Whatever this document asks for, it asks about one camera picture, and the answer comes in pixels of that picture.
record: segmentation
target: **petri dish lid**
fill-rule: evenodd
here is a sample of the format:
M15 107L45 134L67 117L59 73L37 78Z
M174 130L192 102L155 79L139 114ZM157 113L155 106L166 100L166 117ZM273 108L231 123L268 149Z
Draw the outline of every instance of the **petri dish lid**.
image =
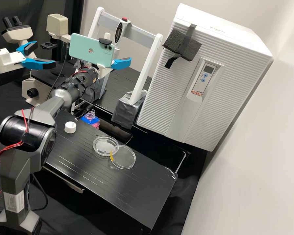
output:
M92 146L95 152L101 156L110 156L110 152L115 154L118 151L118 141L110 136L97 137Z
M136 156L133 150L126 145L118 145L118 151L110 155L112 163L120 169L130 169L134 166Z

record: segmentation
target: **control panel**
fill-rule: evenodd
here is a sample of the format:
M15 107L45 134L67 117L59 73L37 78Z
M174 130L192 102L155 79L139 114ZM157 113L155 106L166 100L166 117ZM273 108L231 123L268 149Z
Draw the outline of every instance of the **control panel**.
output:
M216 66L212 65L210 63L205 63L203 66L202 71L199 73L199 76L197 78L197 81L195 85L193 86L191 93L202 96L203 93L205 92L205 89L214 73L216 70Z

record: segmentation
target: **white wall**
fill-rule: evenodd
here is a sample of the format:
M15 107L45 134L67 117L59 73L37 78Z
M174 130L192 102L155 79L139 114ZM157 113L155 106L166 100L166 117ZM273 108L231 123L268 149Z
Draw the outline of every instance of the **white wall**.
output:
M294 1L289 4L289 24L277 25L281 34L270 40L279 54L200 178L183 235L294 234Z
M213 15L251 28L266 43L276 30L281 16L287 17L286 0L85 0L81 34L87 35L97 7L117 17L127 17L132 23L153 34L168 36L169 28L180 3L187 4ZM141 71L148 49L128 39L120 41L120 57L132 57L131 67ZM161 50L153 63L149 76L152 76Z

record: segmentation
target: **black foam pad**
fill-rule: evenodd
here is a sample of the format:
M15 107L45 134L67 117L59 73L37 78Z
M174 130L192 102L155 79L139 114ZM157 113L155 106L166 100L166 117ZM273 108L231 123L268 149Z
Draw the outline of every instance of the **black foam pad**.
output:
M174 53L179 53L179 49L183 44L184 37L184 33L174 29L168 36L163 46ZM190 39L181 57L186 59L187 61L192 61L201 45L202 44L197 42L196 40Z

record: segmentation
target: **mint green iphone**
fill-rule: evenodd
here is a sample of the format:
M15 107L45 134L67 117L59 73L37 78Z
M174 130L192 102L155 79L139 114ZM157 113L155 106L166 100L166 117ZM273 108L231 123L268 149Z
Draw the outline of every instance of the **mint green iphone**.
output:
M92 64L101 64L109 68L112 63L114 45L104 45L97 39L73 33L69 48L69 55Z

